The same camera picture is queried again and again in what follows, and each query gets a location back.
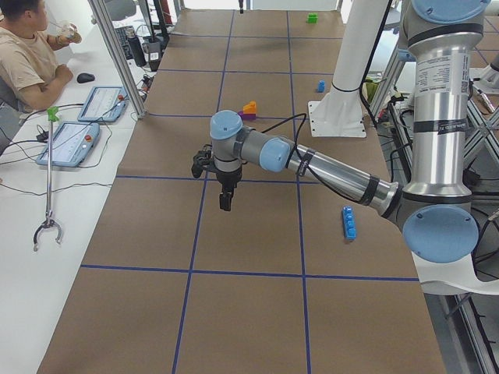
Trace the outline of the purple trapezoid block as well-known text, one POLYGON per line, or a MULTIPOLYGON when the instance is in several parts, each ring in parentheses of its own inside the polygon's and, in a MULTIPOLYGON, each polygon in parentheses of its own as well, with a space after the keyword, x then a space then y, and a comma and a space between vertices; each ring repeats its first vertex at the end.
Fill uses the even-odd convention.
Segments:
POLYGON ((245 113, 243 111, 239 111, 238 115, 243 121, 254 121, 257 119, 257 115, 254 113, 245 113))

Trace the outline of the orange trapezoid block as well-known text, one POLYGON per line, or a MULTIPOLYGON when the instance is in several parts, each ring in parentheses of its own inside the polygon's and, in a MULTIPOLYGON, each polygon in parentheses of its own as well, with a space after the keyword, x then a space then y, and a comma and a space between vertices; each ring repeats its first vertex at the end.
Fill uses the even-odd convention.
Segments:
POLYGON ((257 113, 257 103, 256 101, 250 101, 246 105, 243 106, 242 112, 245 115, 255 115, 257 113))

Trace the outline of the long blue block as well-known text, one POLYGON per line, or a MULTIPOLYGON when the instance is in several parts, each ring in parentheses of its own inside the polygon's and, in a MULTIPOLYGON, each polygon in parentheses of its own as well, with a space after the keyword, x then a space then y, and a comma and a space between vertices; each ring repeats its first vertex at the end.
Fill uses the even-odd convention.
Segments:
POLYGON ((355 240, 357 238, 356 219, 351 206, 342 207, 342 222, 345 238, 355 240))

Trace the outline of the upper teach pendant tablet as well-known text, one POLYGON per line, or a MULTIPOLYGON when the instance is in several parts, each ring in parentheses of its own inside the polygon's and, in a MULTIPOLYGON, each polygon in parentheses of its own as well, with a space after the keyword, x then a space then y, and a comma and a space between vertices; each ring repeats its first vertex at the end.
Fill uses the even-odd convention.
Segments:
POLYGON ((83 104, 79 122, 115 122, 126 109, 128 94, 123 86, 93 86, 83 104))

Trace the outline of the teach pendant tablet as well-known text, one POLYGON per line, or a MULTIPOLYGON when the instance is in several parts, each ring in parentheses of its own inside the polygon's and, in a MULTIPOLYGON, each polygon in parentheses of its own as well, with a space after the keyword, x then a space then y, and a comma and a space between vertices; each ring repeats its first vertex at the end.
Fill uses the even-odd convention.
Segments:
POLYGON ((75 168, 87 157, 100 135, 94 122, 63 122, 52 135, 52 165, 75 168))
POLYGON ((93 86, 83 104, 79 122, 115 122, 126 109, 128 94, 123 86, 93 86))

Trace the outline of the black water bottle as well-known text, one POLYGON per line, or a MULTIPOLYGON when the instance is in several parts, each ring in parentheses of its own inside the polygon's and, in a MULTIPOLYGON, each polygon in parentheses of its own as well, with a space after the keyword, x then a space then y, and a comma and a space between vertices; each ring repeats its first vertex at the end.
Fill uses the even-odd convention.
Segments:
POLYGON ((128 29, 128 43, 133 55, 134 62, 138 67, 144 67, 147 62, 143 53, 143 49, 140 43, 140 39, 136 35, 133 28, 128 29))

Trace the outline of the lower teach pendant tablet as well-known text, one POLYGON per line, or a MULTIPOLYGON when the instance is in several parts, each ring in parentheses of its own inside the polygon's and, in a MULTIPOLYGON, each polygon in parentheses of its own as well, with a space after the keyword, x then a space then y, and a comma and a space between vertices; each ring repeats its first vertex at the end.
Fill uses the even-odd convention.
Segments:
POLYGON ((75 168, 87 157, 100 135, 94 122, 63 122, 52 135, 52 165, 75 168))

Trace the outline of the black computer mouse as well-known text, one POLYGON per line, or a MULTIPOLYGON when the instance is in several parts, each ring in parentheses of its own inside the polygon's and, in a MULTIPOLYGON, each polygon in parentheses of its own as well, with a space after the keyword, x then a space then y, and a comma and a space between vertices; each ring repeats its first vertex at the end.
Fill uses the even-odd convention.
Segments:
POLYGON ((95 81, 95 76, 90 73, 82 72, 76 77, 76 81, 80 84, 93 82, 95 81))

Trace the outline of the green double stud block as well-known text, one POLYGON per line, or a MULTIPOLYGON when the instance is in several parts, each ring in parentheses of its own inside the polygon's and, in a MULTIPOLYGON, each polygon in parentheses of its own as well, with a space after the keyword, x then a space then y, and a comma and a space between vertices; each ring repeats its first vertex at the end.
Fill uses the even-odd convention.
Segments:
POLYGON ((311 12, 307 16, 307 22, 308 23, 317 23, 318 21, 318 14, 315 12, 311 12))

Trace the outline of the seated person beige shirt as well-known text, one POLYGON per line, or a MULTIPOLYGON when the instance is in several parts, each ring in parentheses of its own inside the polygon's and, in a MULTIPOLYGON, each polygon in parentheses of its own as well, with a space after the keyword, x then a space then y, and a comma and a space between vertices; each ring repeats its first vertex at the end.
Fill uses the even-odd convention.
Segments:
POLYGON ((51 107, 73 78, 55 52, 81 42, 77 28, 70 37, 49 34, 43 1, 2 1, 1 15, 1 79, 25 107, 51 107))

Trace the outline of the white pedestal column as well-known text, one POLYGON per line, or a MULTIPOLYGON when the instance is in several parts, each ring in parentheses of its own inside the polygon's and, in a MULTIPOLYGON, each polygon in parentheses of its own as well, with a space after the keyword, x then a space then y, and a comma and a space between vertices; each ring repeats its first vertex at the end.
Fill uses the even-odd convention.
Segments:
POLYGON ((345 32, 331 88, 321 101, 308 103, 313 137, 366 136, 362 86, 390 8, 388 0, 343 1, 345 32))

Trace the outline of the green handled reacher grabber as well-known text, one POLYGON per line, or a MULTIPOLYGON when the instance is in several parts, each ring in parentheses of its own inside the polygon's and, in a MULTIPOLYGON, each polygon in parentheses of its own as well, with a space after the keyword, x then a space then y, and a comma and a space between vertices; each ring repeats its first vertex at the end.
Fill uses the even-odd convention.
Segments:
POLYGON ((48 230, 51 228, 56 228, 58 234, 55 237, 55 241, 60 244, 62 241, 62 227, 58 224, 52 217, 52 161, 53 161, 53 140, 54 140, 54 123, 58 121, 59 108, 54 106, 47 110, 49 129, 48 129, 48 150, 47 150, 47 195, 46 195, 46 205, 45 205, 45 218, 41 225, 34 232, 34 251, 39 249, 38 238, 43 230, 48 230))

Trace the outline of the aluminium frame post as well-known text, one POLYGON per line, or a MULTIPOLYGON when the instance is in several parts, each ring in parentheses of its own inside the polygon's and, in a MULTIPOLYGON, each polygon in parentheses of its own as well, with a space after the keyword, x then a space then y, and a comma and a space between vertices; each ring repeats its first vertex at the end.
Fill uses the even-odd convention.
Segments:
POLYGON ((133 105, 138 119, 142 119, 146 114, 143 100, 139 94, 133 74, 130 71, 128 62, 122 51, 121 44, 113 27, 111 17, 104 3, 104 0, 88 0, 91 11, 97 20, 104 43, 108 49, 112 61, 117 69, 122 85, 128 94, 129 102, 133 105))

